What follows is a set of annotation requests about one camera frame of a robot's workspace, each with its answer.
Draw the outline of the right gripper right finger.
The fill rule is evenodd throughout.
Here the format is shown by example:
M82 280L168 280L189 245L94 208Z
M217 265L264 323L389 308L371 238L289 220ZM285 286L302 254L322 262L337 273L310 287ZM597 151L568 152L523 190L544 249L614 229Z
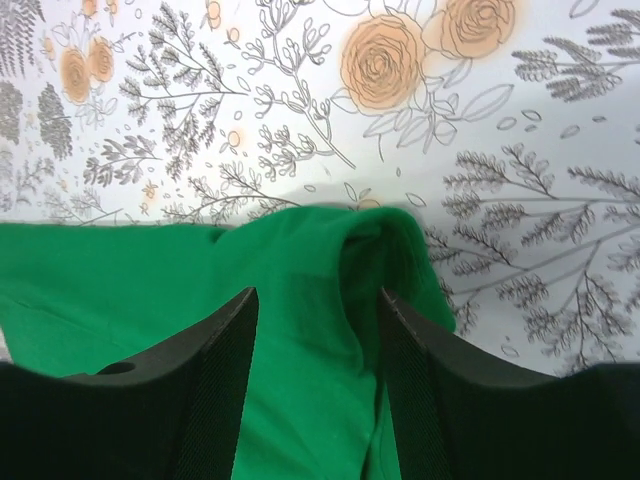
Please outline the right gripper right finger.
M635 479L639 367L566 377L517 366L379 295L379 335L405 479Z

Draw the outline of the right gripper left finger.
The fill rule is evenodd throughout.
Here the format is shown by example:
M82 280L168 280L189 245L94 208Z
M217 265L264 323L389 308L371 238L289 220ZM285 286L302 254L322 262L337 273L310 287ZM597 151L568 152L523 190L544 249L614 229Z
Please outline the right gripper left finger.
M1 366L5 479L227 479L258 321L247 288L215 313L99 372Z

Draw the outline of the green t-shirt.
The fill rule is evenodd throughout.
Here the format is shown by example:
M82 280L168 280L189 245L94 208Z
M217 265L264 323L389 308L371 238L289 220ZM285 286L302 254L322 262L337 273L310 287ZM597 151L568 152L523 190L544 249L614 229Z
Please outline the green t-shirt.
M235 229L1 228L1 328L40 373L94 373L253 287L259 320L233 475L396 479L376 300L455 320L414 218L297 207Z

